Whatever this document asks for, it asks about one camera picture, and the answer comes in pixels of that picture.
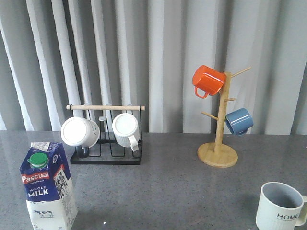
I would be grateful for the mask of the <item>blue enamel mug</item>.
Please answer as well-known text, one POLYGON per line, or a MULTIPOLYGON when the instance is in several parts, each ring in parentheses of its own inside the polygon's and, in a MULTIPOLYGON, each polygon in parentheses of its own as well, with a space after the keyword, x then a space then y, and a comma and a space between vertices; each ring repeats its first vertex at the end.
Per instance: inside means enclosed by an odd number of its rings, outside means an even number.
POLYGON ((241 136, 253 127, 254 121, 246 108, 240 108, 225 116, 225 123, 231 134, 241 136))

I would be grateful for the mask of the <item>orange enamel mug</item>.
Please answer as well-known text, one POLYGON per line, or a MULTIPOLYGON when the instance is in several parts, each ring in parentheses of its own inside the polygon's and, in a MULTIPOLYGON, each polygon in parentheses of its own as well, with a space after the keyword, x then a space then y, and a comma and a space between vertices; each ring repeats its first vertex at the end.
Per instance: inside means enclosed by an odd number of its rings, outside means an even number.
POLYGON ((225 80, 226 75, 224 73, 201 65, 195 71, 192 78, 195 95, 202 99, 208 95, 215 95, 223 87, 225 80))

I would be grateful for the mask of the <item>white smiley mug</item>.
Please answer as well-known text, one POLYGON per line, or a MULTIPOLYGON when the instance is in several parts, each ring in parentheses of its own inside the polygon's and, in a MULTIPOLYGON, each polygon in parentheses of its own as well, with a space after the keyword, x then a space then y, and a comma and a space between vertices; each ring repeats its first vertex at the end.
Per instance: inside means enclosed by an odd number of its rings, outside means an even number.
POLYGON ((79 158, 87 158, 89 149, 100 136, 96 122, 82 117, 71 117, 61 127, 61 138, 69 146, 76 148, 79 158))

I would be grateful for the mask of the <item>white ribbed mug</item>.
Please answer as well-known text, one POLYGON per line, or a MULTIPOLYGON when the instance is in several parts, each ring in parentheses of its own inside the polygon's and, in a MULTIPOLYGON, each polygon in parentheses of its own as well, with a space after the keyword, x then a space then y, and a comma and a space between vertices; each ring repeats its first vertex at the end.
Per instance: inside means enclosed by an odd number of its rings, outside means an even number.
POLYGON ((112 122, 112 129, 119 145, 131 148, 133 152, 139 149, 140 130, 134 115, 128 113, 117 115, 112 122))

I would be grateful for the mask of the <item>grey pleated curtain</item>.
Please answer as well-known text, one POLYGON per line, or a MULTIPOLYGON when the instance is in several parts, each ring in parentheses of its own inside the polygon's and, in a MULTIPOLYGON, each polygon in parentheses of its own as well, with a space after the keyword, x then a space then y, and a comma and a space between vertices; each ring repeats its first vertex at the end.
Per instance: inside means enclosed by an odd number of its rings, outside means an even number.
POLYGON ((248 68, 227 110, 248 109, 252 134, 306 134, 304 0, 3 0, 0 128, 58 131, 66 105, 111 104, 145 106, 145 132, 213 133, 200 65, 248 68))

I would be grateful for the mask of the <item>white HOME mug grey inside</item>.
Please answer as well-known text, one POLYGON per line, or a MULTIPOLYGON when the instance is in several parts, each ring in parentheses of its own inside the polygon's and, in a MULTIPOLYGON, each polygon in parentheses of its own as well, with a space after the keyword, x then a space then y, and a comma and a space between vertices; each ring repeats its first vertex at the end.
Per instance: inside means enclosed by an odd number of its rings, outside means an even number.
POLYGON ((307 220, 307 197, 280 182, 267 182, 261 187, 256 214, 259 230, 293 230, 307 220))

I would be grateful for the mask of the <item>blue white milk carton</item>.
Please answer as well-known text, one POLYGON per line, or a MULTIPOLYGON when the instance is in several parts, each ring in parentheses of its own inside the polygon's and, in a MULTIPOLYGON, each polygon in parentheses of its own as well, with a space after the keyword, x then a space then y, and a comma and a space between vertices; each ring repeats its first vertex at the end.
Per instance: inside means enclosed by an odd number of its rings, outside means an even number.
POLYGON ((20 173, 33 229, 70 230, 78 211, 63 144, 33 142, 20 173))

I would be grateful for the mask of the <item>wooden mug tree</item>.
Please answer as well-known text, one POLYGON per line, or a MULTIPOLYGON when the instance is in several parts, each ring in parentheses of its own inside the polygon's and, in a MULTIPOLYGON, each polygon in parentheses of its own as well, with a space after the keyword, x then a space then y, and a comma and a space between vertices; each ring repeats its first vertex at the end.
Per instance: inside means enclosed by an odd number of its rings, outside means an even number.
POLYGON ((237 163, 238 160, 237 152, 232 147, 223 144, 225 116, 226 116, 227 103, 229 101, 235 100, 235 98, 229 97, 231 79, 250 69, 251 67, 248 67, 234 74, 232 74, 231 72, 225 72, 226 75, 225 83, 220 90, 218 116, 215 117, 206 112, 202 112, 202 114, 210 118, 213 118, 217 121, 215 142, 204 143, 200 145, 197 150, 197 155, 199 159, 203 163, 206 163, 207 165, 217 168, 228 168, 234 166, 237 163))

